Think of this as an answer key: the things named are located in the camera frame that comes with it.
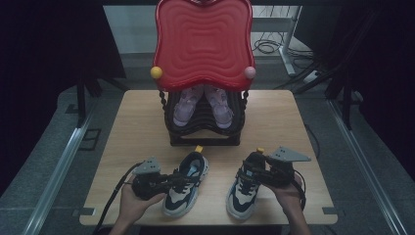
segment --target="wire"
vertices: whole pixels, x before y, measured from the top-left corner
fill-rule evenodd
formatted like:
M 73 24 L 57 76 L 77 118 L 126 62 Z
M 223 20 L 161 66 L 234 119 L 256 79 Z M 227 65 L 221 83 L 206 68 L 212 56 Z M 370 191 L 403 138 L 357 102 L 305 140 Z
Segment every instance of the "wire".
M 265 7 L 262 12 L 259 13 L 259 15 L 261 15 L 265 10 L 267 9 L 267 7 Z M 275 6 L 272 6 L 271 8 L 271 13 L 269 14 L 269 17 L 272 17 L 272 14 L 274 13 L 274 9 Z M 269 55 L 269 54 L 273 54 L 276 51 L 278 51 L 278 49 L 280 48 L 280 46 L 282 46 L 283 42 L 284 42 L 284 36 L 281 35 L 281 42 L 277 42 L 275 40 L 271 40 L 269 39 L 269 37 L 273 34 L 273 32 L 268 32 L 268 36 L 266 39 L 264 38 L 265 32 L 262 33 L 261 37 L 254 43 L 254 48 L 252 49 L 252 51 L 258 50 L 259 52 L 261 52 L 262 54 L 265 55 Z
M 310 135 L 312 136 L 312 138 L 315 141 L 315 144 L 317 145 L 317 154 L 315 156 L 316 159 L 320 158 L 320 143 L 318 142 L 317 137 L 314 135 L 314 133 L 312 132 L 312 130 L 310 129 L 310 126 L 305 124 L 305 129 L 310 133 Z
M 127 171 L 127 173 L 119 180 L 119 182 L 118 182 L 118 184 L 116 185 L 116 187 L 115 187 L 115 189 L 114 189 L 114 191 L 113 191 L 113 193 L 111 194 L 111 196 L 110 196 L 110 198 L 108 199 L 108 201 L 107 201 L 107 204 L 105 205 L 105 207 L 104 207 L 104 210 L 103 210 L 103 213 L 101 214 L 101 218 L 100 218 L 100 220 L 99 220 L 99 222 L 98 222 L 98 224 L 97 224 L 97 226 L 95 226 L 95 229 L 94 229 L 94 231 L 93 231 L 93 235 L 96 235 L 96 234 L 98 234 L 98 232 L 99 232 L 99 230 L 100 230 L 100 228 L 101 228 L 101 225 L 103 224 L 103 221 L 104 221 L 104 218 L 105 218 L 105 216 L 107 215 L 107 212 L 108 212 L 108 209 L 110 208 L 110 205 L 113 203 L 113 201 L 114 201 L 114 199 L 115 199 L 115 197 L 116 197 L 116 194 L 118 194 L 118 192 L 119 192 L 119 189 L 121 188 L 121 186 L 125 183 L 125 179 L 127 178 L 127 176 L 129 175 L 129 173 L 135 168 L 135 167 L 137 167 L 138 165 L 140 165 L 140 164 L 135 164 L 134 166 L 132 166 L 128 171 Z
M 297 190 L 300 193 L 301 209 L 304 211 L 305 203 L 307 201 L 307 199 L 305 197 L 305 190 L 306 190 L 306 187 L 305 187 L 305 179 L 302 176 L 302 174 L 299 173 L 297 170 L 294 170 L 294 172 L 297 173 L 301 177 L 302 184 L 304 185 L 304 189 L 302 190 L 301 186 L 296 182 L 296 180 L 294 178 L 291 179 L 291 183 L 294 185 L 294 187 L 297 188 Z
M 300 80 L 303 80 L 302 75 L 304 73 L 314 71 L 314 69 L 316 69 L 318 66 L 319 66 L 319 64 L 316 61 L 313 61 L 313 63 L 311 63 L 303 71 L 301 71 L 300 73 L 298 73 L 292 80 L 286 81 L 283 84 L 274 87 L 273 89 L 274 90 L 277 90 L 277 89 L 280 89 L 280 88 L 284 88 L 287 85 L 294 84 L 294 83 L 296 83 L 296 82 L 298 82 Z
M 267 9 L 267 7 L 264 7 L 263 9 L 262 9 L 262 11 L 259 13 L 259 17 L 260 17 L 260 15 L 262 15 L 262 13 L 263 12 L 265 12 L 265 10 Z
M 297 63 L 297 61 L 304 61 L 304 60 L 314 61 L 313 58 L 297 58 L 297 59 L 293 59 L 293 65 L 295 65 L 299 69 L 305 70 L 307 69 L 307 67 L 302 67 Z

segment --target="black backdrop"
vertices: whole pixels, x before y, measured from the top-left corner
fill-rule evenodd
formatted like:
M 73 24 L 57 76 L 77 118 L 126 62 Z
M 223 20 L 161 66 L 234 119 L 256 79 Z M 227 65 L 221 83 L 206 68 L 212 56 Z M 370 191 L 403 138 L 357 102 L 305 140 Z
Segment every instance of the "black backdrop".
M 415 17 L 409 6 L 383 8 L 352 65 L 360 112 L 415 179 Z
M 103 7 L 85 2 L 0 3 L 1 193 L 48 125 L 62 91 L 83 79 L 99 96 L 97 78 L 125 77 Z

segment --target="sneaker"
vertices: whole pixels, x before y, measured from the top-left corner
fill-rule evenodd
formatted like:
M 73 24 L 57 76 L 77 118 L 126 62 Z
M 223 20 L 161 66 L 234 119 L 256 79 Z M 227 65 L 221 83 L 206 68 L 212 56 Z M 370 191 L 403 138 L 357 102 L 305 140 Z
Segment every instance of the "sneaker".
M 181 92 L 180 100 L 174 107 L 173 122 L 178 126 L 186 125 L 196 109 L 196 104 L 204 94 L 204 86 L 196 85 L 184 89 Z
M 226 196 L 226 209 L 237 219 L 248 219 L 254 212 L 260 183 L 254 180 L 253 167 L 265 169 L 265 159 L 257 152 L 251 153 L 239 168 Z
M 228 98 L 223 89 L 205 85 L 205 95 L 211 105 L 213 116 L 219 128 L 225 129 L 232 124 L 233 112 L 228 107 Z
M 198 198 L 199 185 L 208 174 L 208 160 L 199 152 L 190 153 L 174 173 L 189 180 L 185 185 L 173 186 L 162 203 L 164 214 L 179 217 L 187 213 Z

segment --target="shoelace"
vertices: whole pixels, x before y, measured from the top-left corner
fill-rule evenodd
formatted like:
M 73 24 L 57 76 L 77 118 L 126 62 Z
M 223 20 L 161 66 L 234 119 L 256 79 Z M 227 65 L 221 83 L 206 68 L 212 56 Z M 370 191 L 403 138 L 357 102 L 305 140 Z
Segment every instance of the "shoelace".
M 241 180 L 238 190 L 244 195 L 251 196 L 258 183 L 251 176 L 246 175 L 241 169 L 238 171 L 238 177 Z
M 180 173 L 180 172 L 178 171 L 178 169 L 175 169 L 173 173 Z M 185 191 L 191 188 L 195 183 L 198 183 L 200 180 L 198 176 L 183 176 L 183 177 L 188 179 L 189 181 L 187 183 L 173 186 L 172 189 L 176 193 L 185 194 L 186 193 Z
M 240 185 L 239 191 L 244 195 L 252 196 L 256 185 L 243 179 L 241 179 L 241 182 L 242 185 Z

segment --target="shoe sole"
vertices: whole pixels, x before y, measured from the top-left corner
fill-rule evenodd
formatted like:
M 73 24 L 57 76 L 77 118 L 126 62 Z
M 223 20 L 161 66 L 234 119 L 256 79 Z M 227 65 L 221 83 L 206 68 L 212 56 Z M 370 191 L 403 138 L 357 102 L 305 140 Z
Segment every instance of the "shoe sole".
M 216 123 L 217 124 L 217 126 L 219 127 L 219 128 L 222 128 L 222 129 L 226 129 L 226 128 L 228 128 L 229 126 L 231 126 L 231 124 L 232 124 L 232 121 L 230 121 L 230 122 L 228 122 L 228 123 L 225 123 L 225 124 L 221 124 L 221 123 Z
M 180 121 L 176 118 L 173 118 L 173 122 L 177 126 L 185 126 L 185 125 L 187 125 L 187 123 L 189 123 L 189 121 L 184 122 L 184 121 Z
M 203 157 L 203 158 L 204 158 L 204 162 L 205 162 L 205 169 L 202 172 L 201 183 L 202 183 L 202 181 L 204 181 L 205 177 L 208 175 L 208 160 L 205 157 Z M 188 205 L 188 207 L 185 210 L 183 210 L 180 213 L 169 213 L 168 211 L 165 211 L 164 210 L 164 204 L 163 204 L 163 207 L 162 207 L 163 208 L 163 211 L 162 212 L 165 215 L 169 216 L 169 217 L 181 217 L 184 214 L 186 214 L 187 212 L 189 212 L 192 209 L 192 207 L 196 204 L 196 199 L 199 196 L 199 186 L 196 188 L 195 196 L 189 202 L 189 205 Z

